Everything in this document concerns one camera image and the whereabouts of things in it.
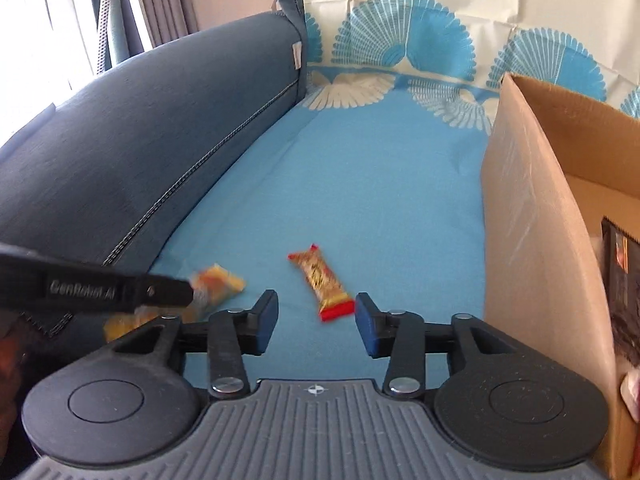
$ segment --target round black disc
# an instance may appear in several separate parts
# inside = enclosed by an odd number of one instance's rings
[[[167,448],[191,429],[199,411],[180,375],[144,359],[105,356],[80,360],[37,384],[22,422],[41,454],[105,466]]]
[[[468,452],[522,471],[568,467],[607,430],[607,404],[589,381],[551,360],[487,355],[451,376],[434,409]]]

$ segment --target blue sheet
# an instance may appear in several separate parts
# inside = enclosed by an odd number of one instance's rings
[[[387,360],[366,355],[353,317],[320,322],[318,302],[287,254],[318,244],[345,288],[368,292],[381,310],[442,323],[457,312],[481,316],[486,141],[484,130],[451,126],[421,107],[402,80],[366,106],[299,105],[223,175],[152,271],[188,278],[219,263],[248,284],[225,308],[249,308],[266,288],[277,291],[280,318],[268,351],[244,358],[251,380],[380,384]],[[442,357],[427,368],[430,387],[448,376]],[[202,387],[206,373],[205,356],[190,355],[188,380]]]

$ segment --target cardboard box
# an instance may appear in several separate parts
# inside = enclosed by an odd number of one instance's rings
[[[485,319],[596,384],[610,408],[596,462],[628,476],[636,425],[620,397],[591,239],[603,216],[640,238],[640,121],[558,86],[507,75],[482,164]]]

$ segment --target black snack package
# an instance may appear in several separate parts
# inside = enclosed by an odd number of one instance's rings
[[[640,244],[607,218],[602,219],[604,289],[616,354],[640,365]]]

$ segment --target gray ribbed plate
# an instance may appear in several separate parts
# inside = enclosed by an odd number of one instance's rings
[[[38,460],[24,480],[604,480],[583,463],[545,473],[503,471],[448,444],[416,402],[368,380],[262,381],[213,404],[180,444],[145,463],[84,470]]]

